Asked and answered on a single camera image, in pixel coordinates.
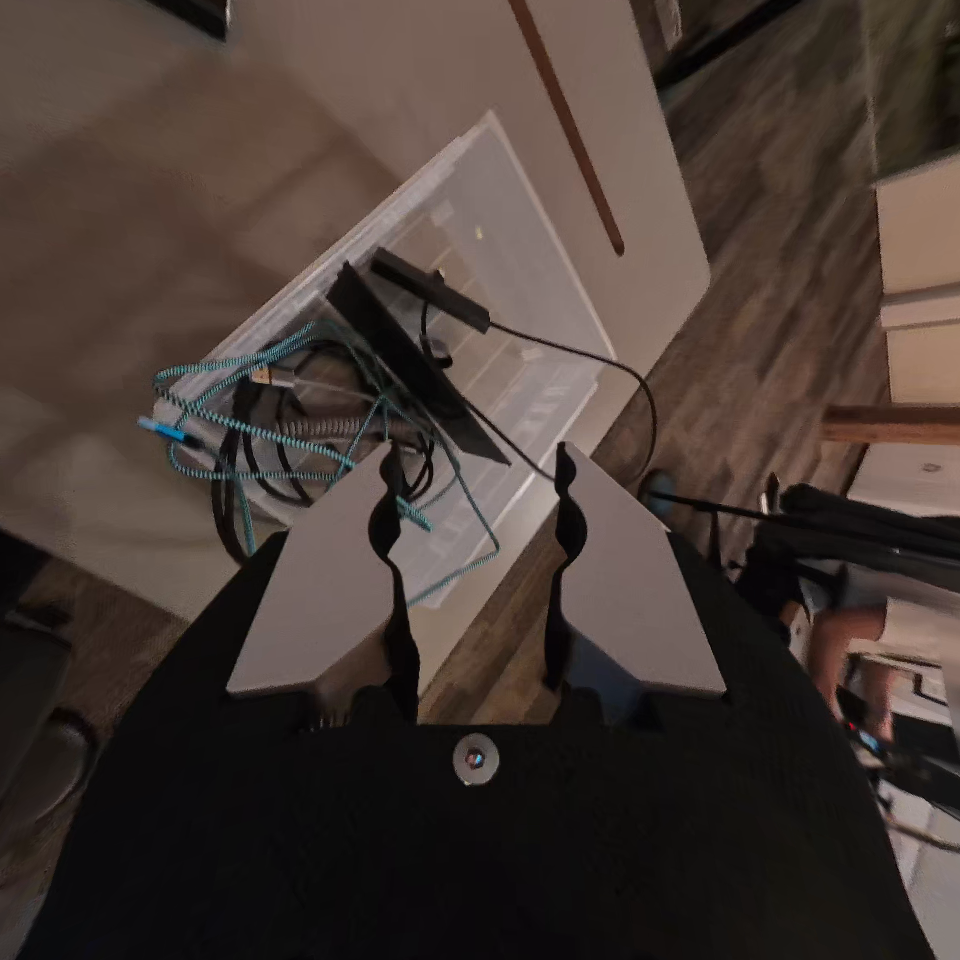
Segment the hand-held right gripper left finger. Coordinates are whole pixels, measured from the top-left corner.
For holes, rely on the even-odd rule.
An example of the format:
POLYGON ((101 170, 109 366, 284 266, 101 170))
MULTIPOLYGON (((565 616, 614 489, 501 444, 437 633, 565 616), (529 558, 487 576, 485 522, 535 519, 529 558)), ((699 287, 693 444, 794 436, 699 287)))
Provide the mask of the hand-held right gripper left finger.
POLYGON ((416 724, 421 657, 402 572, 402 457, 382 443, 289 530, 226 684, 235 699, 304 693, 345 725, 357 694, 385 689, 416 724))

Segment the wooden post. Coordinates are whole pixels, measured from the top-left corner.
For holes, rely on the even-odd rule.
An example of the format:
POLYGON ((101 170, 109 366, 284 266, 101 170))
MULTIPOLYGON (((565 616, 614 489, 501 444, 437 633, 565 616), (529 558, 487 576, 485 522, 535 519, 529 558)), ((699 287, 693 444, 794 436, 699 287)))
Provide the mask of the wooden post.
POLYGON ((852 445, 958 447, 959 407, 829 406, 822 415, 820 438, 852 445))

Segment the person's black shoe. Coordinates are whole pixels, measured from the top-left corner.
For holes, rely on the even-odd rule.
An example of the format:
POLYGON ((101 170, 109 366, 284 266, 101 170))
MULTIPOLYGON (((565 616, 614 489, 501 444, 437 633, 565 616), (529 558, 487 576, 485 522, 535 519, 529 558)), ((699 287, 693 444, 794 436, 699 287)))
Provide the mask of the person's black shoe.
POLYGON ((2 855, 86 787, 98 760, 97 730, 78 711, 56 708, 26 750, 2 798, 2 855))

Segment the clear plastic bin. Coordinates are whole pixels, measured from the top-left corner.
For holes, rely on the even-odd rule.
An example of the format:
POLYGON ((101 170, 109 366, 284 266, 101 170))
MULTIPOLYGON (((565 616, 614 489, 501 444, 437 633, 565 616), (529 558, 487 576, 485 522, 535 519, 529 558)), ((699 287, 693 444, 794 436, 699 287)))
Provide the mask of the clear plastic bin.
MULTIPOLYGON (((230 415, 231 389, 240 379, 320 338, 342 339, 379 360, 328 302, 345 263, 445 374, 510 460, 506 466, 461 451, 426 414, 438 429, 439 486, 446 493, 426 511, 403 498, 403 533, 390 557, 403 575, 408 605, 438 609, 461 578, 498 557, 497 526, 538 476, 553 481, 558 444, 594 395, 601 366, 618 366, 495 114, 443 149, 207 359, 158 373, 152 420, 140 424, 169 443, 176 470, 204 481, 241 477, 234 467, 215 471, 231 429, 338 459, 347 473, 330 488, 348 476, 358 462, 265 434, 230 415), (486 307, 490 330, 481 334, 372 273, 378 247, 428 274, 439 273, 448 286, 486 307)), ((252 486, 247 497, 283 527, 307 509, 275 504, 252 486)))

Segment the black chair with jacket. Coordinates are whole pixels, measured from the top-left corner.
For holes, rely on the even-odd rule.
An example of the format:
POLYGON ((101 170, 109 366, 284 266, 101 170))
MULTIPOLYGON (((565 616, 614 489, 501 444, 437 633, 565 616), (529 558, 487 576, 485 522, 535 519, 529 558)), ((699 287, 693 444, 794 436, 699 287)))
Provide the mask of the black chair with jacket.
POLYGON ((809 485, 758 522, 735 590, 766 618, 788 602, 810 614, 888 598, 958 602, 958 517, 915 517, 809 485))

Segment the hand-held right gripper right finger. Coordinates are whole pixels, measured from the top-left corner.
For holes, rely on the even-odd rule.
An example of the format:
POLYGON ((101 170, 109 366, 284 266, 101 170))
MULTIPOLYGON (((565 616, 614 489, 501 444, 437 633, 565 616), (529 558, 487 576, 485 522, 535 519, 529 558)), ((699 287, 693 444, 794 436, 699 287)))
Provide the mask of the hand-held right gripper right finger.
POLYGON ((558 445, 546 690, 586 689, 607 722, 651 695, 718 702, 727 685, 666 526, 569 441, 558 445))

